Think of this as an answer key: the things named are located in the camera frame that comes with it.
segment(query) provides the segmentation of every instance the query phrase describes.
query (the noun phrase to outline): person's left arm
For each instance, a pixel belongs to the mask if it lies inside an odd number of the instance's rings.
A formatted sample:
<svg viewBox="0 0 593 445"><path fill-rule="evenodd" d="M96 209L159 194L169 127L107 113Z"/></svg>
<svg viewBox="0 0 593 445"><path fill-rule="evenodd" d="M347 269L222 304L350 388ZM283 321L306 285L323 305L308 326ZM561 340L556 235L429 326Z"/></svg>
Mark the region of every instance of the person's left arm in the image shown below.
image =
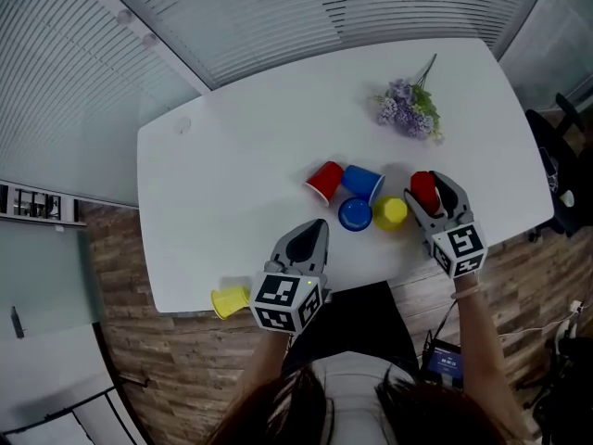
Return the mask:
<svg viewBox="0 0 593 445"><path fill-rule="evenodd" d="M249 365L239 377L233 402L240 401L259 386L280 377L289 335L266 331L251 356Z"/></svg>

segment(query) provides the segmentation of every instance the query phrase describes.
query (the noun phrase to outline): dark hair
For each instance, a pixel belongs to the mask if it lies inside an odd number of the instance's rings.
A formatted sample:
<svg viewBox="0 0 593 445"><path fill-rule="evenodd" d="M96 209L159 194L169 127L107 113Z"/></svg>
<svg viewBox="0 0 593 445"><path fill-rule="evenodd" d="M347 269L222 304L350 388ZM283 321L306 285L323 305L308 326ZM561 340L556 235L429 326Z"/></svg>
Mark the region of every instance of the dark hair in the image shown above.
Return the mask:
<svg viewBox="0 0 593 445"><path fill-rule="evenodd" d="M511 433L495 424L465 394L423 381L389 381L389 371L375 388L398 445L451 440L481 445L506 444ZM261 386L237 404L219 423L208 445L318 444L330 419L326 441L334 429L334 403L309 367Z"/></svg>

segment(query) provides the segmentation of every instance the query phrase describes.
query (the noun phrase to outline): table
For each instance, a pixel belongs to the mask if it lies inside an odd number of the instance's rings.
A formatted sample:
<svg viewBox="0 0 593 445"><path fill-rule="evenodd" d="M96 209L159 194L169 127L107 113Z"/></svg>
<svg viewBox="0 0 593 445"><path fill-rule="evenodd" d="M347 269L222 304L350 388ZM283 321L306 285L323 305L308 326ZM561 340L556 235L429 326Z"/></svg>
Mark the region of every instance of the table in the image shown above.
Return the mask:
<svg viewBox="0 0 593 445"><path fill-rule="evenodd" d="M426 83L445 142L412 140L374 121L371 95ZM391 279L430 260L409 216L388 234L360 233L302 187L323 162L386 175L401 197L419 170L463 186L489 246L549 219L536 143L505 75L477 39L377 44L297 61L222 87L151 121L138 134L138 196L146 263L160 312L211 310L210 290L249 285L276 241L300 223L330 226L328 287Z"/></svg>

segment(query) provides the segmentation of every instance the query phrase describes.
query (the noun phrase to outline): white cable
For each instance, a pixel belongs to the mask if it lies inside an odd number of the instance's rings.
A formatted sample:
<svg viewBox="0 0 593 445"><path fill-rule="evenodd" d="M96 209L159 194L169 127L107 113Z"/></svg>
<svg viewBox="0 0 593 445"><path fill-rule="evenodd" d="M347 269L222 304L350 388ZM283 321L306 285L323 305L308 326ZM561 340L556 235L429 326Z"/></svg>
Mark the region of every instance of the white cable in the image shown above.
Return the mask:
<svg viewBox="0 0 593 445"><path fill-rule="evenodd" d="M526 328L526 329L521 330L521 331L513 331L512 333L503 333L502 335L498 335L498 336L499 337L509 337L511 335L520 335L521 333L527 333L528 331L541 331L541 330L545 330L546 328L548 328L548 326L552 326L553 324L558 324L558 323L565 322L566 320L570 320L571 318L573 318L577 314L578 313L576 313L576 312L575 313L571 313L570 316L567 316L563 320L559 320L557 322L548 323L548 324L546 324L546 326L541 326L540 328Z"/></svg>

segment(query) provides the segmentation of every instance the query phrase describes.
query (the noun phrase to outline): white marker cube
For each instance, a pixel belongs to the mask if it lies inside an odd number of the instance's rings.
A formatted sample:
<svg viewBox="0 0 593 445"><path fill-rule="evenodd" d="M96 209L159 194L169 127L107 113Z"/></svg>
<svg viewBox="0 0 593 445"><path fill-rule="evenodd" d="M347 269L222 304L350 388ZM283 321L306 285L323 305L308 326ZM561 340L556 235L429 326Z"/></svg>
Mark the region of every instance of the white marker cube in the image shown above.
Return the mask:
<svg viewBox="0 0 593 445"><path fill-rule="evenodd" d="M450 278L481 269L488 247L477 222L433 235L432 253Z"/></svg>
<svg viewBox="0 0 593 445"><path fill-rule="evenodd" d="M318 277L258 272L249 296L259 327L297 335L321 305Z"/></svg>

